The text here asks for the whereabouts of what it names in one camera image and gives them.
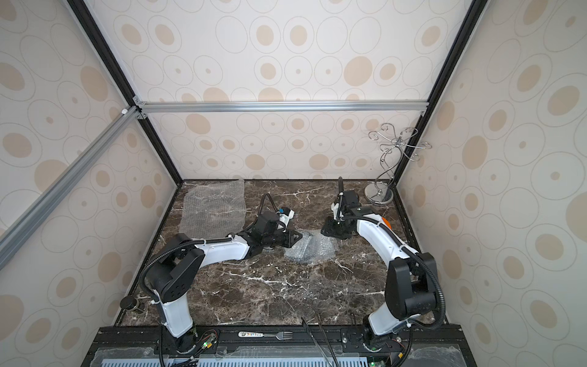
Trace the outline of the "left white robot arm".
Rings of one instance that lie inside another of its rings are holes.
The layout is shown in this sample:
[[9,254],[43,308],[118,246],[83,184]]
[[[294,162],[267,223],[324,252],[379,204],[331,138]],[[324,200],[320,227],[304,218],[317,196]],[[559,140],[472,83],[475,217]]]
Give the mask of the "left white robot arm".
[[179,353],[190,353],[197,345],[186,294],[198,271],[216,263],[255,257],[266,248],[290,249],[303,238],[288,228],[294,215],[292,209],[277,207],[271,195],[264,194],[255,221],[242,231],[216,239],[192,239],[180,233],[151,257],[138,285],[157,307],[161,330],[173,338]]

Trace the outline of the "bubble wrap sheet around orange plate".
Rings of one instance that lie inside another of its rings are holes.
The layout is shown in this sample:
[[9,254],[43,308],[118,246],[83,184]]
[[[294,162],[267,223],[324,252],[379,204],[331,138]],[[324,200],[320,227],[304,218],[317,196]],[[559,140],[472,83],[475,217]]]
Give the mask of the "bubble wrap sheet around orange plate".
[[243,180],[198,185],[183,198],[179,233],[192,239],[227,237],[243,229],[246,219]]

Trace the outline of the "orange dinner plate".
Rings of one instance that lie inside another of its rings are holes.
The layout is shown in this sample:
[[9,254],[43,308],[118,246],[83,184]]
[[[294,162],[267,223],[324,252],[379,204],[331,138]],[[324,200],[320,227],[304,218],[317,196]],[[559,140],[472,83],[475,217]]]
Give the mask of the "orange dinner plate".
[[382,217],[382,223],[384,223],[385,226],[387,226],[389,229],[391,229],[391,224],[384,217]]

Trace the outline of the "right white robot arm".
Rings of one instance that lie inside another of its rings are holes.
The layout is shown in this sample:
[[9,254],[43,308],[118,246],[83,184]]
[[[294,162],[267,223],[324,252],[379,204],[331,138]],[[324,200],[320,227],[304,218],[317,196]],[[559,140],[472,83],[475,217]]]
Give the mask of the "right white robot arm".
[[446,318],[446,298],[437,275],[437,263],[428,252],[418,252],[391,229],[359,195],[344,188],[338,179],[338,194],[331,206],[322,235],[340,240],[359,235],[370,244],[387,266],[382,306],[365,318],[364,343],[417,327],[436,330]]

